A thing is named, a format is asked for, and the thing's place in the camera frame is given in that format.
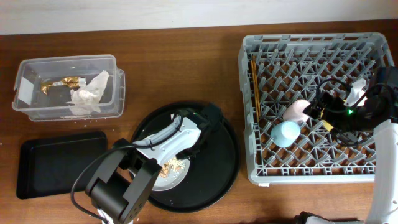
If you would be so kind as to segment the yellow bowl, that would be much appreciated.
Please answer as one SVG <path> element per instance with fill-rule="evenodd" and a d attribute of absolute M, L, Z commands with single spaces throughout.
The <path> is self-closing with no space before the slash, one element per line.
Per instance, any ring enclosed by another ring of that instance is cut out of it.
<path fill-rule="evenodd" d="M 323 123 L 324 128 L 330 132 L 333 129 L 333 126 L 325 119 L 329 112 L 326 109 L 322 109 L 320 113 L 320 119 Z"/>

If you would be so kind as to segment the food scraps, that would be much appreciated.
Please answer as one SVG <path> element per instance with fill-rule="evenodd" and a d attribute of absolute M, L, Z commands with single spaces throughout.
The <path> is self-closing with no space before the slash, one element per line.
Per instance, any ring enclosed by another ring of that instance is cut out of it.
<path fill-rule="evenodd" d="M 180 173 L 184 170 L 186 163 L 184 160 L 177 159 L 176 157 L 171 158 L 163 166 L 159 173 L 162 178 L 168 177 L 172 172 Z"/>

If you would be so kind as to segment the pink cup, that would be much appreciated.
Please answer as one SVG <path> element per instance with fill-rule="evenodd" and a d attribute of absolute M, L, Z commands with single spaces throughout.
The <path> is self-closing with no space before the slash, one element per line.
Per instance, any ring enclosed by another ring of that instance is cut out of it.
<path fill-rule="evenodd" d="M 293 102 L 283 113 L 284 121 L 294 121 L 298 124 L 306 123 L 309 115 L 304 113 L 304 109 L 310 106 L 307 100 L 299 99 Z"/>

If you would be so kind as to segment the white tissue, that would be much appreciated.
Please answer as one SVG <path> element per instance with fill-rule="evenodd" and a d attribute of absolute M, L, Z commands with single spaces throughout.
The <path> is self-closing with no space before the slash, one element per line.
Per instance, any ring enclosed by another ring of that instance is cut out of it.
<path fill-rule="evenodd" d="M 71 108 L 72 115 L 85 116 L 92 114 L 92 112 L 100 113 L 101 109 L 98 106 L 108 82 L 109 73 L 103 70 L 99 75 L 94 77 L 92 81 L 86 86 L 80 87 L 77 90 L 71 90 L 71 100 L 68 104 L 75 105 Z"/>

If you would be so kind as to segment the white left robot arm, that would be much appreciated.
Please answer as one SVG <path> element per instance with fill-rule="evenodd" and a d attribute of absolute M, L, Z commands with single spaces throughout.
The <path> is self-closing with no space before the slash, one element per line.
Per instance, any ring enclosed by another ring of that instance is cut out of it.
<path fill-rule="evenodd" d="M 222 122 L 221 110 L 181 108 L 168 115 L 170 124 L 142 140 L 120 139 L 105 155 L 85 192 L 103 223 L 130 223 L 141 211 L 166 162 L 188 159 Z"/>

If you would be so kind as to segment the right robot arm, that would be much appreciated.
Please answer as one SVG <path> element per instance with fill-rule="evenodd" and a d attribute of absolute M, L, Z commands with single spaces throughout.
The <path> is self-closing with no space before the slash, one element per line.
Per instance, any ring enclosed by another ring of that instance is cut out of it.
<path fill-rule="evenodd" d="M 397 67 L 380 68 L 366 81 L 362 78 L 343 87 L 346 99 L 315 90 L 315 101 L 297 100 L 283 115 L 284 120 L 325 121 L 338 144 L 354 147 L 358 132 L 370 133 L 376 149 L 374 195 L 366 223 L 397 223 Z"/>

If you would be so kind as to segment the grey plate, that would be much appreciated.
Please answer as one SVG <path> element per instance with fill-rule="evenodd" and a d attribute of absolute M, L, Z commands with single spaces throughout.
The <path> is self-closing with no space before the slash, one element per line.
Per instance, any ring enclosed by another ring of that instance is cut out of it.
<path fill-rule="evenodd" d="M 144 140 L 134 141 L 133 145 L 138 146 L 138 152 L 140 152 L 145 159 L 155 159 L 157 164 L 161 166 L 161 169 L 167 161 L 173 157 L 176 157 L 176 155 L 186 149 L 188 147 L 188 143 L 190 143 L 188 140 L 189 134 L 180 133 L 175 134 L 157 146 L 153 146 L 152 148 L 144 148 L 144 146 L 150 143 L 151 138 L 154 136 L 155 134 L 152 134 L 146 137 Z M 172 172 L 166 178 L 162 178 L 160 175 L 158 175 L 155 179 L 155 182 L 153 184 L 149 184 L 149 186 L 152 187 L 152 191 L 162 192 L 170 190 L 181 183 L 181 181 L 187 176 L 190 167 L 190 161 L 188 159 L 181 160 L 184 160 L 186 163 L 184 170 L 180 173 Z"/>

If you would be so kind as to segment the blue cup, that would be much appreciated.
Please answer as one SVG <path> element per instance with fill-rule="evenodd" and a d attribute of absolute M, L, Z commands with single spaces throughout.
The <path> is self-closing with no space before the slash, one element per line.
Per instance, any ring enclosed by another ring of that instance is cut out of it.
<path fill-rule="evenodd" d="M 300 135 L 300 126 L 295 121 L 284 121 L 271 130 L 271 138 L 276 146 L 289 147 Z"/>

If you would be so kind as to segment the gold coffee sachet wrapper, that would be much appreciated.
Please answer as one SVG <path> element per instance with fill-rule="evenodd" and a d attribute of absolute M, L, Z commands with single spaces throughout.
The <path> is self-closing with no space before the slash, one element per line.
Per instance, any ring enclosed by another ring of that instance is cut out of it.
<path fill-rule="evenodd" d="M 65 77 L 57 82 L 43 83 L 40 90 L 42 93 L 47 94 L 52 86 L 67 86 L 69 88 L 79 88 L 86 86 L 86 78 L 83 77 Z"/>

